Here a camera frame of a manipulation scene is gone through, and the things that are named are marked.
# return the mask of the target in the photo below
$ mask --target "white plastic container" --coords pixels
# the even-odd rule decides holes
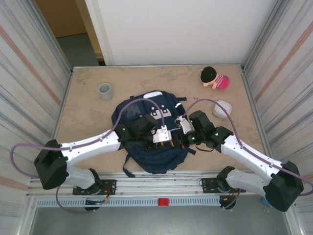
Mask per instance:
[[[226,109],[227,113],[230,115],[231,113],[231,105],[229,103],[227,103],[226,101],[223,100],[219,100],[217,101],[224,109]],[[214,109],[213,109],[213,114],[215,116],[218,116],[219,118],[227,118],[226,114],[224,113],[224,111],[218,106],[215,105]]]

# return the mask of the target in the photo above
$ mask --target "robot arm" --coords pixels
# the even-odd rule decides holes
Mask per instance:
[[[205,113],[196,111],[189,116],[194,130],[184,117],[178,117],[176,124],[182,129],[181,134],[172,136],[166,126],[154,130],[157,121],[150,115],[128,124],[119,124],[107,137],[108,132],[82,141],[63,143],[59,145],[56,140],[49,141],[48,147],[69,147],[70,150],[47,151],[42,150],[34,164],[44,189],[55,188],[61,184],[78,186],[86,189],[90,194],[97,193],[101,180],[93,169],[79,169],[74,167],[78,162],[99,155],[101,153],[118,151],[138,143],[146,146],[157,145],[160,142],[171,141],[172,146],[186,148],[193,144],[205,143],[220,153],[227,154],[245,164],[255,174],[241,172],[233,167],[226,167],[217,176],[221,192],[231,188],[241,188],[266,197],[271,205],[280,211],[286,211],[303,191],[301,180],[281,172],[263,161],[255,158],[239,145],[233,133],[224,127],[214,127]],[[96,143],[80,148],[77,145],[99,140]],[[282,166],[299,174],[295,164],[288,162],[282,164],[258,152],[242,142],[243,146],[271,164]]]
[[[283,164],[260,153],[241,140],[239,143],[230,130],[222,126],[214,127],[202,111],[192,113],[189,118],[195,130],[188,131],[185,135],[175,136],[173,142],[177,146],[188,147],[192,144],[205,143],[209,148],[237,159],[255,172],[255,174],[249,174],[230,166],[226,167],[217,176],[221,192],[227,192],[232,188],[245,189],[265,197],[273,207],[285,212],[303,191],[303,184],[299,178],[272,167],[273,165],[280,166],[300,175],[297,166],[292,162]],[[177,123],[182,129],[188,129],[185,127],[185,122],[183,125],[180,124],[180,119],[177,119]],[[259,159],[244,148],[256,154]]]

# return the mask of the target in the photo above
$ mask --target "gray floor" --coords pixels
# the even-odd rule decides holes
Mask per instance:
[[[76,215],[37,209],[31,235],[290,235],[285,214],[264,213],[261,197],[242,195],[232,211],[219,207],[100,208]]]
[[[57,41],[72,67],[99,66],[88,34],[61,37]]]

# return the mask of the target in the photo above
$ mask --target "navy backpack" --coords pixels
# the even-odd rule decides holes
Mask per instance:
[[[122,108],[125,107],[126,104],[137,98],[148,98],[153,100],[161,108],[165,120],[165,125],[167,126],[168,130],[178,128],[174,121],[178,116],[185,113],[185,109],[183,108],[180,101],[185,101],[187,99],[185,97],[177,98],[175,95],[164,91],[153,91],[138,95],[136,97],[131,96],[130,99],[123,101],[116,107],[112,115],[113,125],[115,124]],[[129,121],[137,120],[145,114],[152,115],[158,121],[158,128],[161,127],[162,122],[159,110],[148,101],[139,101],[129,106],[123,112],[120,123],[124,124]],[[172,135],[174,135],[175,133],[180,132],[180,130],[178,129],[171,132]],[[192,154],[196,153],[195,150],[190,148],[174,148],[170,145],[169,142],[164,143],[164,146],[162,148],[152,151],[146,151],[145,146],[141,144],[138,144],[131,148],[126,148],[126,151],[128,152],[128,155],[126,156],[125,163],[130,157],[132,157],[135,162],[137,162],[145,171],[152,174],[164,174],[170,169],[175,169],[178,164],[182,163],[185,160],[188,152]],[[124,166],[123,171],[125,172],[125,174],[128,177],[135,177],[127,169],[125,169]]]

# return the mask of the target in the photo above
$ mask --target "pink stuffed toy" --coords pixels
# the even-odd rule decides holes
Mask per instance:
[[[212,86],[212,89],[225,89],[229,85],[229,78],[225,75],[217,74],[211,66],[205,67],[201,72],[201,82],[205,87]]]

